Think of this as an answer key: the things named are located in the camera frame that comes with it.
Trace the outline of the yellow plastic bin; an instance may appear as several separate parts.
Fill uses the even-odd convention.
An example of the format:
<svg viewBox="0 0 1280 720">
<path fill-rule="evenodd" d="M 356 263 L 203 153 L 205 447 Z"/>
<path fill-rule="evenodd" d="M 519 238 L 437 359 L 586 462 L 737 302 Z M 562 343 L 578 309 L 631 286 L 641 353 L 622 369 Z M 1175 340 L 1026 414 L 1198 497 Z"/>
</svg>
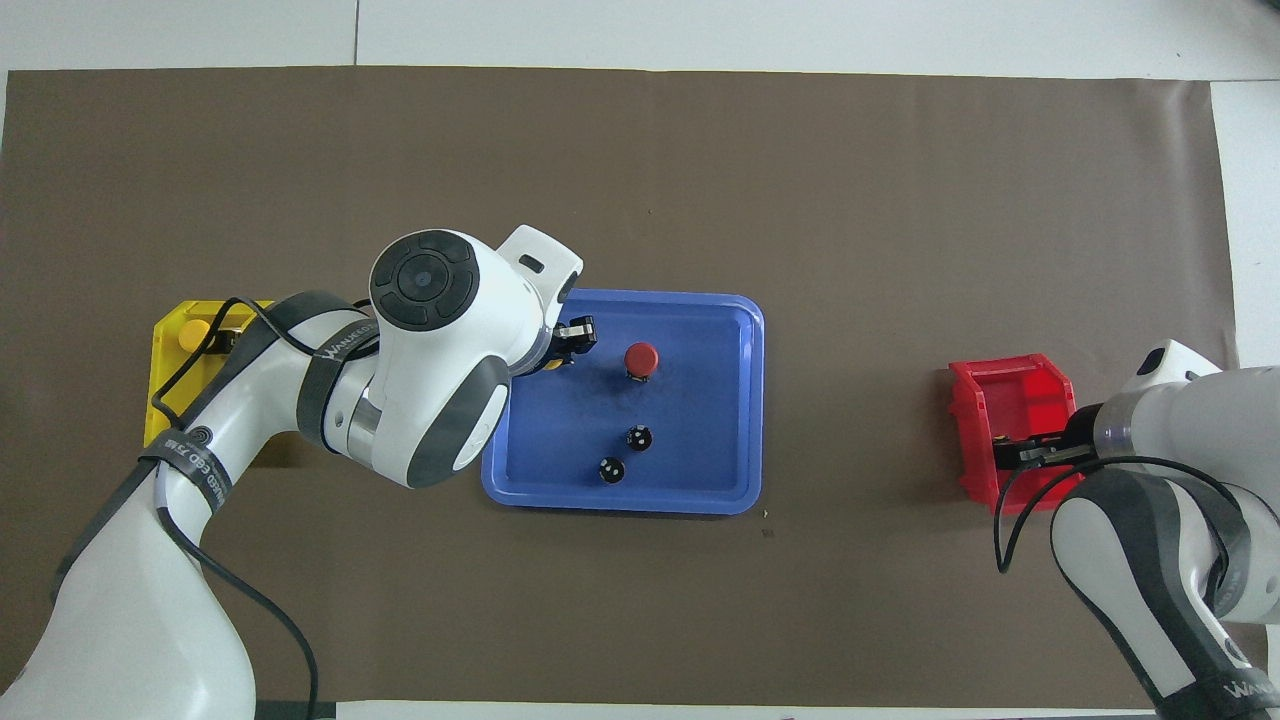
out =
<svg viewBox="0 0 1280 720">
<path fill-rule="evenodd" d="M 183 351 L 178 345 L 177 336 L 182 325 L 189 319 L 204 319 L 215 325 L 214 320 L 221 305 L 221 301 L 215 300 L 183 301 L 155 324 L 151 340 L 146 400 L 151 400 L 191 356 L 191 354 Z M 229 309 L 218 327 L 238 329 L 239 336 L 242 336 L 255 318 L 256 313 L 251 307 L 237 304 Z M 230 354 L 202 354 L 192 368 L 164 395 L 163 402 L 177 415 L 187 411 L 201 391 L 227 364 L 229 356 Z"/>
</svg>

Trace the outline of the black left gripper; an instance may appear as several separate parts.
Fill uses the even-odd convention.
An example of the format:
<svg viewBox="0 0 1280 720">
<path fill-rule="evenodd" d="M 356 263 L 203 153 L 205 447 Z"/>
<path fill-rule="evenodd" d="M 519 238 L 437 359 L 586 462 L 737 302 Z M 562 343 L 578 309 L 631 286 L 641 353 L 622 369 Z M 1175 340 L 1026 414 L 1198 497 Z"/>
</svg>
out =
<svg viewBox="0 0 1280 720">
<path fill-rule="evenodd" d="M 554 322 L 540 334 L 539 346 L 535 352 L 535 372 L 540 365 L 556 356 L 556 366 L 571 366 L 575 356 L 581 354 L 581 347 L 591 347 L 596 342 L 596 324 L 594 316 L 576 316 L 567 324 Z"/>
</svg>

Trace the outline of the red plastic bin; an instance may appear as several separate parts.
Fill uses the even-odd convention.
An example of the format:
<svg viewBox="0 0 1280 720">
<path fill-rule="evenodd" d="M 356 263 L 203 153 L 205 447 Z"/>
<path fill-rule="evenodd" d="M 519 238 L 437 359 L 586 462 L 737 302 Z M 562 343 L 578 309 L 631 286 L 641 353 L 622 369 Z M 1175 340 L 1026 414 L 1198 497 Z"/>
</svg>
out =
<svg viewBox="0 0 1280 720">
<path fill-rule="evenodd" d="M 1061 466 L 1024 471 L 1018 483 L 998 501 L 1012 470 L 997 470 L 992 438 L 1010 436 L 1025 439 L 1033 434 L 1062 433 L 1076 411 L 1071 382 L 1044 355 L 955 361 L 948 411 L 957 428 L 963 470 L 960 486 L 968 497 L 992 514 L 1014 515 L 1024 509 L 1048 511 L 1078 482 L 1069 477 L 1043 498 L 1033 497 L 1061 471 Z"/>
</svg>

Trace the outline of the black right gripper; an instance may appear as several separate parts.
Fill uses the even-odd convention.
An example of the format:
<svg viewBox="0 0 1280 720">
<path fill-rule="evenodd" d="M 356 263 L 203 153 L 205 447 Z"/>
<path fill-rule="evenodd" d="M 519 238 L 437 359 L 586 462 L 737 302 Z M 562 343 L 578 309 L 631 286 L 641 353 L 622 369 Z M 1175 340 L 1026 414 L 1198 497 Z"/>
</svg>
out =
<svg viewBox="0 0 1280 720">
<path fill-rule="evenodd" d="M 1062 433 L 1033 434 L 1025 439 L 1011 439 L 1010 447 L 1019 454 L 1020 471 L 1039 468 L 1075 466 L 1097 459 L 1094 424 L 1101 404 L 1079 407 L 1069 419 Z"/>
</svg>

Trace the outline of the brown paper table mat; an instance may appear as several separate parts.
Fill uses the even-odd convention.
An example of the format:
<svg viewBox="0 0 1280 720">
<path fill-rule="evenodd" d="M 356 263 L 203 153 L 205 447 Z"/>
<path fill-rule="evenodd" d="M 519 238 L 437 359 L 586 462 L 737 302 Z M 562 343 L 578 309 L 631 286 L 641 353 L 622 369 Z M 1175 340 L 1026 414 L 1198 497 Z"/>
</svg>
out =
<svg viewBox="0 0 1280 720">
<path fill-rule="evenodd" d="M 209 552 L 333 700 L 1143 707 L 1047 519 L 1012 570 L 957 483 L 947 365 L 1082 404 L 1180 340 L 1238 360 L 1206 82 L 334 67 L 26 72 L 0 142 L 0 692 L 142 445 L 184 299 L 364 296 L 393 240 L 529 224 L 585 287 L 765 314 L 733 518 L 407 489 L 293 436 Z"/>
</svg>

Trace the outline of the blue plastic tray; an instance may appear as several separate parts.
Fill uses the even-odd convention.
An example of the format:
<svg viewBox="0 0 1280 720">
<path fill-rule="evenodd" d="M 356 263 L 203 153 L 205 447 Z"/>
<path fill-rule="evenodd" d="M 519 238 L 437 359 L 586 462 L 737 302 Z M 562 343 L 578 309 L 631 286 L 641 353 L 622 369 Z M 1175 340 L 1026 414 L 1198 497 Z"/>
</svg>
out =
<svg viewBox="0 0 1280 720">
<path fill-rule="evenodd" d="M 520 377 L 480 478 L 490 498 L 529 509 L 735 515 L 762 491 L 765 324 L 733 293 L 573 290 L 563 322 L 594 316 L 596 345 L 573 365 Z M 625 350 L 654 345 L 649 382 L 625 373 Z M 625 433 L 649 427 L 635 452 Z M 626 475 L 607 484 L 605 456 Z"/>
</svg>

